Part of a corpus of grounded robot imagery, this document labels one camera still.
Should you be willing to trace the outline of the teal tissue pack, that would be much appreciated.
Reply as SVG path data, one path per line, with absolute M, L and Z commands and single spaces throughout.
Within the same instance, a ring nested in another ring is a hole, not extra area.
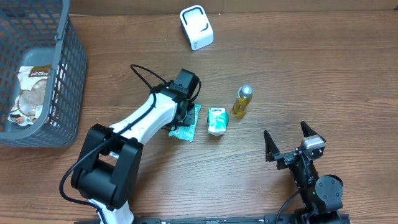
M 229 116 L 225 108 L 208 108 L 208 133 L 222 136 L 226 132 Z

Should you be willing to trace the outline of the yellow dish soap bottle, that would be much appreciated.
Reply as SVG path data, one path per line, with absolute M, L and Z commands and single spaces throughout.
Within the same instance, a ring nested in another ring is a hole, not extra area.
M 242 118 L 248 109 L 248 105 L 252 100 L 252 86 L 243 85 L 237 92 L 236 101 L 233 105 L 233 114 Z

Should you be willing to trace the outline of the teal wipes packet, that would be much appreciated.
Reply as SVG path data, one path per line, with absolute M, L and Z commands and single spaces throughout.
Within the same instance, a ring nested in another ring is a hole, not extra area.
M 169 132 L 169 137 L 174 136 L 181 140 L 193 142 L 200 110 L 201 110 L 201 105 L 196 104 L 194 107 L 194 115 L 195 115 L 194 123 L 189 126 L 177 127 L 174 131 Z

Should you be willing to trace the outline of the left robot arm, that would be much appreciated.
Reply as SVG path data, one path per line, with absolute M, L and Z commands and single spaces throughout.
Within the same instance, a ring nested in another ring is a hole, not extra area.
M 134 221 L 128 199 L 136 184 L 144 145 L 165 126 L 194 124 L 194 100 L 200 88 L 200 79 L 181 69 L 175 80 L 151 87 L 147 101 L 124 120 L 89 129 L 78 160 L 65 176 L 83 197 L 74 202 L 95 208 L 99 216 L 96 223 Z

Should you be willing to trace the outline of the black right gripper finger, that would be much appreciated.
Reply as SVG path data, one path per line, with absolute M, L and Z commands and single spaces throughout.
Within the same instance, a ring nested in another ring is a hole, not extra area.
M 319 135 L 317 132 L 315 132 L 305 121 L 300 122 L 301 129 L 303 132 L 304 137 L 309 137 L 313 135 Z
M 275 161 L 275 157 L 280 154 L 280 151 L 267 130 L 264 131 L 264 140 L 266 144 L 266 161 Z

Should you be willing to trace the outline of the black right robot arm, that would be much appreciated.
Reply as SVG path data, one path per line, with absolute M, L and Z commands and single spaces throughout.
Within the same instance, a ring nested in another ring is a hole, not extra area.
M 336 175 L 318 176 L 313 164 L 325 150 L 326 140 L 306 122 L 300 123 L 303 132 L 301 144 L 292 152 L 281 153 L 268 131 L 264 131 L 266 161 L 276 162 L 279 170 L 288 168 L 297 191 L 279 209 L 274 223 L 350 223 L 349 215 L 341 214 L 343 208 L 343 181 Z M 282 216 L 282 212 L 295 196 L 300 195 L 303 207 L 293 214 Z

